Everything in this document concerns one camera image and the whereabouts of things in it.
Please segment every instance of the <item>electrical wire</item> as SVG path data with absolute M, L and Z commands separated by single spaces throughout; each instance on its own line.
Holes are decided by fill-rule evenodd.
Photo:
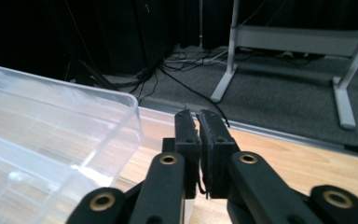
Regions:
M 209 63 L 208 65 L 214 65 L 214 64 L 218 64 L 218 63 L 227 64 L 227 63 L 216 60 L 217 58 L 221 57 L 222 55 L 226 54 L 227 52 L 228 52 L 228 50 L 225 50 L 221 53 L 218 53 L 217 55 L 215 55 L 213 57 L 209 57 L 211 54 L 211 52 L 209 51 L 209 53 L 206 56 L 197 58 L 197 59 L 189 59 L 186 57 L 185 53 L 181 52 L 181 54 L 185 55 L 182 58 L 185 58 L 185 59 L 179 59 L 179 60 L 164 59 L 163 66 L 165 67 L 165 69 L 167 71 L 170 71 L 170 72 L 187 72 L 187 71 L 193 70 L 199 66 L 207 65 L 207 63 Z M 180 67 L 174 67 L 174 66 L 168 65 L 168 63 L 183 63 L 183 64 Z
M 139 100 L 139 103 L 138 103 L 139 105 L 141 104 L 142 100 L 143 100 L 145 97 L 153 95 L 153 93 L 155 93 L 155 91 L 156 91 L 156 87 L 157 87 L 157 85 L 158 85 L 158 77 L 157 77 L 156 71 L 154 72 L 154 74 L 155 74 L 155 77 L 156 77 L 156 83 L 155 83 L 155 85 L 154 85 L 154 87 L 153 87 L 153 90 L 152 90 L 152 92 L 148 93 L 147 95 L 145 95 L 144 97 L 142 97 L 142 98 Z
M 281 9 L 283 8 L 284 3 L 286 2 L 286 0 L 282 0 L 281 4 L 278 7 L 278 10 L 275 11 L 274 15 L 272 15 L 271 19 L 269 19 L 269 21 L 266 24 L 266 27 L 269 26 L 277 17 L 278 13 L 281 11 Z
M 70 74 L 70 72 L 71 72 L 71 69 L 72 69 L 72 68 L 71 68 L 71 61 L 69 61 L 68 66 L 66 67 L 65 77 L 64 77 L 63 80 L 69 81 L 69 74 Z
M 139 97 L 141 97 L 142 91 L 144 90 L 144 85 L 145 85 L 145 83 L 146 83 L 146 81 L 142 83 L 141 90 L 139 91 L 139 94 L 138 94 L 138 96 L 136 97 L 136 99 L 138 99 Z
M 264 1 L 260 4 L 260 6 L 258 6 L 258 8 L 255 10 L 255 12 L 252 13 L 252 15 L 250 15 L 250 16 L 248 17 L 248 19 L 246 19 L 245 21 L 243 21 L 243 22 L 241 23 L 241 25 L 244 25 L 246 22 L 248 22 L 249 20 L 251 20 L 251 19 L 258 13 L 258 11 L 260 11 L 261 7 L 263 7 L 264 4 L 266 4 L 266 2 L 267 2 L 267 0 L 264 0 Z
M 226 121 L 226 125 L 228 127 L 230 127 L 229 123 L 228 123 L 228 119 L 225 115 L 225 113 L 223 112 L 223 110 L 217 105 L 217 103 L 215 103 L 213 100 L 211 100 L 209 97 L 199 93 L 198 91 L 194 91 L 193 89 L 191 89 L 190 87 L 188 87 L 186 84 L 184 84 L 183 82 L 181 82 L 180 80 L 178 80 L 177 78 L 173 77 L 171 74 L 169 74 L 167 71 L 164 70 L 163 66 L 159 67 L 159 70 L 166 76 L 170 77 L 172 80 L 176 81 L 177 83 L 179 83 L 181 86 L 185 87 L 186 89 L 188 89 L 189 91 L 197 94 L 198 96 L 202 97 L 203 99 L 207 100 L 209 103 L 211 103 L 218 111 L 219 113 L 222 115 L 223 119 Z
M 169 60 L 183 60 L 183 59 L 198 59 L 199 55 L 205 53 L 204 51 L 186 51 L 186 52 L 181 52 L 181 51 L 176 51 L 176 52 L 172 52 L 171 55 L 167 56 L 167 59 Z
M 77 31 L 77 33 L 78 33 L 80 39 L 81 39 L 81 42 L 83 43 L 84 49 L 86 50 L 86 53 L 87 53 L 87 55 L 89 56 L 89 60 L 91 61 L 92 65 L 94 66 L 95 70 L 97 70 L 100 74 L 102 74 L 102 72 L 98 69 L 97 65 L 95 64 L 95 62 L 92 60 L 92 57 L 91 57 L 91 55 L 90 55 L 89 48 L 87 47 L 86 41 L 84 40 L 83 35 L 80 33 L 80 30 L 79 30 L 78 27 L 77 27 L 74 14 L 72 13 L 71 8 L 69 8 L 68 2 L 67 2 L 66 0 L 64 0 L 64 2 L 65 2 L 65 4 L 66 4 L 66 7 L 68 8 L 69 14 L 71 15 L 72 22 L 74 23 L 74 26 L 75 26 L 76 31 Z
M 136 90 L 138 90 L 139 86 L 141 85 L 142 83 L 138 83 L 132 90 L 129 91 L 129 93 L 134 93 Z

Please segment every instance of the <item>transparent plastic container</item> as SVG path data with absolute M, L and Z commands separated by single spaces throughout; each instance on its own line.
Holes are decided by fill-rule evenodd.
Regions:
M 142 140 L 131 95 L 0 67 L 0 223 L 63 223 Z

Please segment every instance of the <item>wooden tabletop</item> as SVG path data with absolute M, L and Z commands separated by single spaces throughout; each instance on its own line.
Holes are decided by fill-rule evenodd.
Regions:
M 174 137 L 173 115 L 144 108 L 140 113 L 145 140 L 114 184 L 122 190 L 145 179 L 150 162 L 161 152 L 162 138 Z M 262 156 L 292 189 L 309 195 L 315 186 L 333 185 L 358 196 L 358 157 L 254 133 L 229 132 L 241 150 Z M 189 223 L 231 223 L 226 202 L 206 200 L 198 194 L 194 201 L 187 202 L 186 218 Z

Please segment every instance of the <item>stand leg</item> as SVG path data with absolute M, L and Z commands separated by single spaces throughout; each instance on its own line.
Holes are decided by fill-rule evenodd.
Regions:
M 235 71 L 237 70 L 237 65 L 234 64 L 234 54 L 235 47 L 237 42 L 237 20 L 238 20 L 238 8 L 240 5 L 239 0 L 234 0 L 234 6 L 232 10 L 232 21 L 231 29 L 229 33 L 229 44 L 228 44 L 228 57 L 227 57 L 227 70 L 214 90 L 211 100 L 215 103 L 219 103 L 225 94 L 225 91 L 230 83 L 232 77 L 234 76 Z
M 348 85 L 353 79 L 358 69 L 358 48 L 352 57 L 350 68 L 343 77 L 333 78 L 334 94 L 336 96 L 337 112 L 339 116 L 339 124 L 342 128 L 353 130 L 356 128 L 353 112 L 351 109 L 351 101 L 348 96 Z

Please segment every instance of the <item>white metal frame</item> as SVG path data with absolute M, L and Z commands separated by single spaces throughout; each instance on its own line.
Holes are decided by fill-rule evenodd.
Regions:
M 227 70 L 217 85 L 211 99 L 218 103 L 225 93 L 237 65 L 234 64 L 237 46 L 255 49 L 277 49 L 351 57 L 347 73 L 333 78 L 339 123 L 344 129 L 354 129 L 356 122 L 351 109 L 347 87 L 358 68 L 358 31 L 327 31 L 311 29 L 275 28 L 238 25 L 240 0 L 234 0 Z

